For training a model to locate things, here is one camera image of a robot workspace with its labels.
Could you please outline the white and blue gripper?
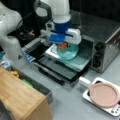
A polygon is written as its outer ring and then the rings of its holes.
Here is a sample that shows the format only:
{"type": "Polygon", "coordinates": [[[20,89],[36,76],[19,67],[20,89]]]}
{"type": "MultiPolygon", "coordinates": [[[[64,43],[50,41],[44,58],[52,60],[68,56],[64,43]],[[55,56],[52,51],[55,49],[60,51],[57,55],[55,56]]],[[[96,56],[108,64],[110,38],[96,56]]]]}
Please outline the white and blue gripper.
{"type": "Polygon", "coordinates": [[[81,42],[80,30],[73,29],[70,25],[70,21],[65,23],[47,22],[46,33],[49,40],[55,43],[68,42],[78,45],[81,42]]]}

